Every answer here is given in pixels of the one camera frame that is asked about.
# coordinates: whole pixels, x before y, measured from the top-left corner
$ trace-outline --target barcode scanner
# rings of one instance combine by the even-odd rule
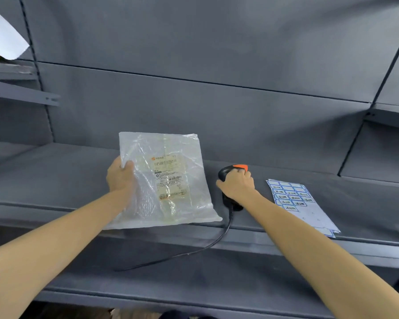
[[[217,174],[219,179],[224,182],[225,179],[226,179],[226,175],[233,169],[245,169],[245,171],[247,172],[248,166],[247,165],[230,165],[230,166],[224,167]],[[233,211],[240,211],[240,210],[244,209],[243,206],[238,204],[235,200],[233,200],[233,199],[229,198],[228,196],[226,196],[224,193],[222,193],[222,198],[223,198],[223,204],[227,208],[229,208],[229,209],[232,208]]]

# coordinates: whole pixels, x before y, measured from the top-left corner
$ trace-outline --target clear plastic bag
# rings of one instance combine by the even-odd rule
[[[196,134],[121,132],[121,165],[134,161],[138,187],[106,229],[221,221],[213,209]]]

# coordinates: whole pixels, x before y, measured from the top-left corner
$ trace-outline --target white paper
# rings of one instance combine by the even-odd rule
[[[268,179],[267,183],[272,190],[275,204],[315,227],[325,236],[335,237],[334,233],[340,233],[305,186],[273,179]]]
[[[0,56],[13,60],[27,50],[29,44],[16,29],[0,15]]]

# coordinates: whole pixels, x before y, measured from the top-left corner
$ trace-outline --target orange object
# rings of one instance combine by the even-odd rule
[[[248,171],[248,166],[247,165],[233,165],[234,167],[242,168],[245,169],[245,171]]]

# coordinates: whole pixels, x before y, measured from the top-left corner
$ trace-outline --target left hand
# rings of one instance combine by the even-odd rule
[[[109,191],[127,190],[133,192],[136,179],[133,174],[134,163],[127,161],[124,168],[120,167],[121,158],[118,156],[111,166],[108,168],[106,181],[108,182]]]

